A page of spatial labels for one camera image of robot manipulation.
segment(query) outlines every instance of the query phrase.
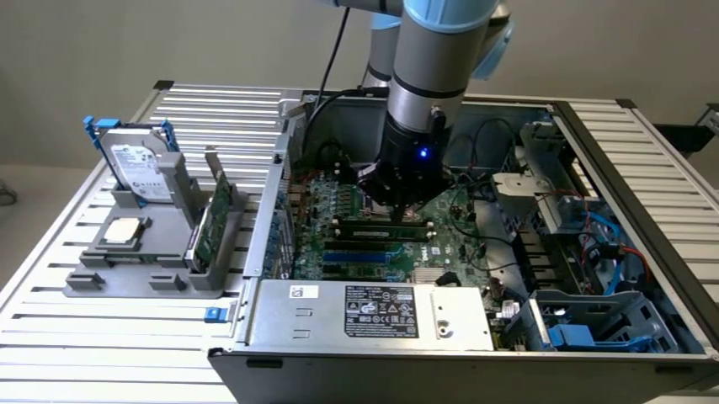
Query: blue clip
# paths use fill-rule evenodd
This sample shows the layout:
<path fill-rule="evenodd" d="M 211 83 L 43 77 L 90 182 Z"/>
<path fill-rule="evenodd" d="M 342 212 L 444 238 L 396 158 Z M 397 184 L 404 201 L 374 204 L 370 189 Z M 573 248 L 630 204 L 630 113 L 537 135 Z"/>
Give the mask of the blue clip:
<path fill-rule="evenodd" d="M 629 341 L 594 341 L 589 329 L 582 324 L 558 324 L 549 328 L 552 346 L 558 351 L 588 352 L 653 352 L 650 337 L 641 336 Z"/>
<path fill-rule="evenodd" d="M 159 128 L 165 131 L 166 136 L 166 148 L 170 152 L 178 152 L 179 146 L 177 145 L 177 139 L 174 138 L 174 127 L 167 120 L 162 120 Z"/>
<path fill-rule="evenodd" d="M 87 132 L 89 139 L 91 139 L 91 146 L 99 150 L 99 140 L 97 139 L 97 134 L 94 133 L 94 116 L 87 115 L 85 119 L 81 120 L 82 127 L 85 132 Z"/>
<path fill-rule="evenodd" d="M 111 177 L 114 177 L 114 179 L 117 180 L 117 189 L 123 191 L 122 182 L 119 181 L 119 177 L 117 176 L 114 168 L 111 167 L 110 160 L 107 158 L 107 154 L 105 153 L 105 151 L 102 149 L 102 144 L 99 143 L 99 138 L 97 137 L 97 133 L 94 132 L 95 127 L 99 127 L 98 125 L 99 125 L 101 121 L 106 121 L 106 120 L 98 120 L 97 121 L 97 126 L 93 125 L 94 116 L 87 115 L 81 120 L 81 123 L 82 123 L 85 132 L 87 132 L 89 139 L 91 139 L 91 145 L 99 151 L 99 154 L 102 155 L 103 161 L 107 163 L 107 168 L 110 169 Z"/>
<path fill-rule="evenodd" d="M 117 128 L 122 122 L 117 118 L 101 118 L 94 126 L 99 129 L 114 129 Z"/>
<path fill-rule="evenodd" d="M 226 309 L 218 307 L 207 307 L 203 311 L 203 322 L 207 324 L 218 324 L 226 322 Z"/>

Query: black cable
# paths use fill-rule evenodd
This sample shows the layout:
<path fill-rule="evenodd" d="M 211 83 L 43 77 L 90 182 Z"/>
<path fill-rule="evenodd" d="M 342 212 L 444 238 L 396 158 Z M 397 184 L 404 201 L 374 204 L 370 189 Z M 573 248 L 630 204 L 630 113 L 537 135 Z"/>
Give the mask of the black cable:
<path fill-rule="evenodd" d="M 345 149 L 341 147 L 337 141 L 333 139 L 329 139 L 328 141 L 322 141 L 322 143 L 318 145 L 318 148 L 315 149 L 314 154 L 314 168 L 324 169 L 324 158 L 322 158 L 322 152 L 326 147 L 336 147 L 340 155 L 344 153 Z"/>
<path fill-rule="evenodd" d="M 333 93 L 314 108 L 311 111 L 311 115 L 309 116 L 309 119 L 306 120 L 306 126 L 303 127 L 303 139 L 302 139 L 302 150 L 306 149 L 306 142 L 309 140 L 309 133 L 311 132 L 311 126 L 314 126 L 315 117 L 321 114 L 324 109 L 326 108 L 326 105 L 330 104 L 332 101 L 334 101 L 337 98 L 344 96 L 360 96 L 364 93 L 364 91 L 360 88 L 348 88 L 346 90 L 342 90 L 337 93 Z"/>
<path fill-rule="evenodd" d="M 457 197 L 458 197 L 458 194 L 461 193 L 461 191 L 469 187 L 469 185 L 481 185 L 482 183 L 488 183 L 488 181 L 478 181 L 478 182 L 473 182 L 473 183 L 465 183 L 464 185 L 461 185 L 457 189 L 457 192 L 454 193 L 453 195 L 453 198 L 452 198 L 452 202 L 449 203 L 449 211 L 452 212 L 452 207 L 454 206 L 454 203 L 457 201 Z M 512 244 L 510 242 L 508 242 L 506 240 L 501 239 L 500 237 L 492 237 L 492 236 L 480 236 L 480 235 L 476 235 L 476 234 L 472 234 L 472 233 L 468 233 L 465 232 L 464 230 L 461 230 L 457 226 L 457 222 L 453 220 L 453 217 L 452 217 L 452 213 L 449 214 L 449 222 L 452 223 L 452 226 L 453 228 L 456 229 L 456 231 L 465 237 L 470 237 L 476 240 L 494 240 L 497 242 L 502 242 L 504 244 L 506 244 L 509 247 L 512 247 Z"/>
<path fill-rule="evenodd" d="M 472 153 L 469 154 L 469 165 L 470 166 L 473 166 L 477 163 L 477 160 L 478 160 L 478 156 L 476 154 L 476 141 L 480 138 L 481 130 L 484 129 L 486 124 L 490 124 L 493 122 L 504 124 L 504 126 L 509 130 L 509 140 L 510 140 L 510 143 L 512 143 L 512 147 L 509 149 L 509 152 L 512 152 L 516 149 L 514 129 L 512 128 L 510 123 L 504 118 L 492 118 L 489 120 L 485 120 L 484 122 L 481 122 L 481 125 L 477 128 L 476 132 L 473 132 L 473 138 L 469 137 L 472 139 Z"/>
<path fill-rule="evenodd" d="M 497 271 L 500 269 L 504 269 L 506 267 L 510 267 L 512 265 L 518 265 L 518 263 L 505 263 L 504 265 L 500 265 L 496 268 L 477 268 L 477 267 L 474 267 L 472 265 L 472 268 L 476 269 L 477 271 L 481 271 L 481 272 L 492 272 L 492 271 Z"/>
<path fill-rule="evenodd" d="M 334 39 L 334 47 L 332 48 L 332 53 L 329 56 L 329 62 L 326 63 L 326 68 L 324 69 L 322 82 L 318 85 L 318 92 L 315 93 L 314 100 L 314 109 L 318 107 L 319 99 L 322 99 L 324 86 L 326 85 L 326 79 L 329 78 L 329 71 L 332 70 L 332 65 L 334 64 L 334 56 L 337 56 L 338 43 L 341 42 L 341 37 L 345 34 L 346 18 L 349 17 L 349 8 L 345 7 L 345 13 L 341 16 L 341 23 L 338 23 L 337 38 Z"/>

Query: cable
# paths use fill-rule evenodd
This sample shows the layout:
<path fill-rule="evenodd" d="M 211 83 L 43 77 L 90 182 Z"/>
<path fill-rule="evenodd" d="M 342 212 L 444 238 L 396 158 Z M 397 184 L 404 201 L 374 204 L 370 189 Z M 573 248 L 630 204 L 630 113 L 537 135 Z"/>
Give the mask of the cable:
<path fill-rule="evenodd" d="M 461 193 L 461 191 L 468 188 L 470 185 L 481 185 L 482 183 L 489 183 L 488 181 L 476 181 L 473 183 L 465 183 L 464 185 L 461 185 L 458 188 L 457 188 L 457 192 L 454 193 L 453 195 L 453 198 L 452 198 L 452 202 L 449 203 L 449 211 L 452 211 L 452 207 L 454 206 L 456 204 L 456 201 L 457 201 L 457 197 L 458 197 L 458 194 Z M 452 217 L 452 214 L 449 214 L 449 222 L 452 223 L 452 226 L 453 228 L 456 229 L 456 231 L 458 232 L 458 234 L 461 234 L 462 236 L 465 237 L 470 237 L 476 240 L 494 240 L 497 242 L 502 242 L 504 244 L 506 244 L 509 247 L 512 247 L 512 243 L 508 242 L 506 240 L 504 240 L 502 238 L 500 237 L 492 237 L 492 236 L 480 236 L 477 234 L 472 234 L 472 233 L 468 233 L 466 231 L 461 230 L 457 226 L 457 222 L 453 220 L 453 217 Z"/>
<path fill-rule="evenodd" d="M 646 258 L 638 252 L 638 250 L 636 250 L 634 248 L 626 247 L 624 245 L 621 245 L 621 247 L 622 247 L 622 250 L 626 253 L 636 255 L 638 257 L 638 259 L 641 260 L 641 265 L 644 265 L 644 276 L 646 278 L 646 282 L 649 282 L 649 280 L 650 280 L 650 271 L 649 271 L 649 263 L 646 263 Z"/>
<path fill-rule="evenodd" d="M 606 290 L 604 290 L 604 295 L 605 296 L 614 293 L 616 286 L 618 285 L 620 276 L 621 276 L 621 261 L 616 261 L 614 274 L 610 277 L 610 282 L 608 283 L 608 288 L 606 288 Z"/>
<path fill-rule="evenodd" d="M 307 142 L 307 139 L 309 139 L 309 133 L 311 132 L 311 127 L 314 126 L 315 117 L 321 114 L 321 112 L 326 108 L 326 105 L 329 105 L 330 102 L 334 101 L 340 97 L 344 97 L 344 96 L 360 96 L 362 93 L 364 93 L 364 91 L 360 88 L 348 88 L 346 90 L 342 90 L 342 91 L 340 91 L 337 93 L 333 93 L 318 104 L 318 106 L 311 111 L 311 115 L 309 116 L 309 119 L 306 120 L 306 126 L 303 127 L 302 150 L 306 149 L 306 142 Z"/>
<path fill-rule="evenodd" d="M 598 237 L 593 233 L 590 233 L 588 231 L 581 231 L 581 232 L 574 233 L 574 234 L 576 234 L 576 236 L 586 236 L 586 237 L 589 237 L 592 240 L 594 240 L 596 244 L 602 244 L 602 242 L 598 240 Z"/>
<path fill-rule="evenodd" d="M 484 122 L 481 122 L 481 125 L 477 128 L 476 132 L 473 132 L 473 138 L 468 136 L 469 140 L 472 141 L 472 153 L 469 154 L 469 167 L 473 167 L 473 165 L 477 163 L 477 160 L 478 160 L 478 156 L 476 154 L 476 141 L 480 138 L 481 130 L 484 129 L 486 124 L 490 124 L 494 122 L 504 124 L 504 126 L 509 130 L 509 140 L 512 144 L 509 153 L 516 149 L 514 129 L 512 128 L 510 123 L 504 118 L 492 118 L 490 120 L 485 120 Z"/>
<path fill-rule="evenodd" d="M 329 56 L 329 62 L 326 63 L 326 68 L 324 69 L 322 82 L 318 85 L 318 92 L 315 93 L 314 100 L 314 109 L 318 107 L 319 99 L 322 99 L 324 86 L 326 85 L 326 79 L 329 78 L 329 71 L 332 70 L 332 65 L 334 64 L 334 57 L 337 56 L 338 44 L 341 42 L 341 37 L 345 34 L 346 18 L 349 17 L 349 8 L 345 7 L 345 13 L 341 16 L 341 23 L 338 23 L 337 38 L 334 39 L 334 46 L 332 48 L 332 53 Z"/>
<path fill-rule="evenodd" d="M 337 141 L 333 139 L 329 139 L 328 141 L 322 141 L 322 143 L 318 145 L 318 148 L 315 149 L 315 155 L 314 155 L 314 168 L 324 168 L 322 165 L 322 151 L 326 147 L 334 146 L 340 152 L 340 155 L 344 153 L 345 149 L 341 147 Z"/>
<path fill-rule="evenodd" d="M 618 240 L 618 236 L 621 235 L 621 227 L 613 223 L 609 219 L 606 219 L 604 216 L 594 212 L 584 212 L 582 215 L 586 216 L 593 220 L 601 223 L 605 227 L 610 229 L 610 231 L 614 233 L 616 240 Z"/>
<path fill-rule="evenodd" d="M 584 291 L 588 291 L 588 293 L 590 295 L 594 294 L 594 291 L 592 290 L 592 281 L 588 277 L 588 272 L 586 272 L 586 268 L 584 267 L 584 265 L 580 265 L 580 260 L 578 260 L 578 257 L 576 256 L 576 253 L 573 252 L 573 250 L 569 250 L 569 253 L 572 254 L 572 259 L 573 259 L 573 262 L 580 266 L 580 271 L 581 271 L 581 282 L 584 284 L 584 290 L 580 291 L 580 293 L 584 295 Z"/>
<path fill-rule="evenodd" d="M 492 272 L 492 271 L 504 269 L 506 267 L 510 267 L 512 265 L 518 265 L 518 263 L 505 263 L 504 265 L 500 265 L 498 267 L 494 267 L 494 268 L 477 268 L 472 265 L 472 268 L 481 272 Z"/>

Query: red cable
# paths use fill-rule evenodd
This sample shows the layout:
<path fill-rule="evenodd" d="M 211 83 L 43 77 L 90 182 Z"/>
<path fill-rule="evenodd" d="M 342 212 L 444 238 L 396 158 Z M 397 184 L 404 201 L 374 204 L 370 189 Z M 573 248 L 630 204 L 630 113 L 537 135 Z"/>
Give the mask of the red cable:
<path fill-rule="evenodd" d="M 638 259 L 641 259 L 641 265 L 644 266 L 644 275 L 646 277 L 646 282 L 649 282 L 649 280 L 650 280 L 650 272 L 649 272 L 649 264 L 646 263 L 646 258 L 638 252 L 638 250 L 636 250 L 634 248 L 622 246 L 622 250 L 626 253 L 636 255 L 638 257 Z"/>

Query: warning label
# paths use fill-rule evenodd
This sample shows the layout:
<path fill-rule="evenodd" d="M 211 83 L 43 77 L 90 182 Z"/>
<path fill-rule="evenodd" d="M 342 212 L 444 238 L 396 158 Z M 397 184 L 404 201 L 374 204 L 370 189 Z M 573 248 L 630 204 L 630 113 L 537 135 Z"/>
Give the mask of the warning label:
<path fill-rule="evenodd" d="M 418 338 L 414 290 L 345 286 L 345 334 L 353 338 Z"/>

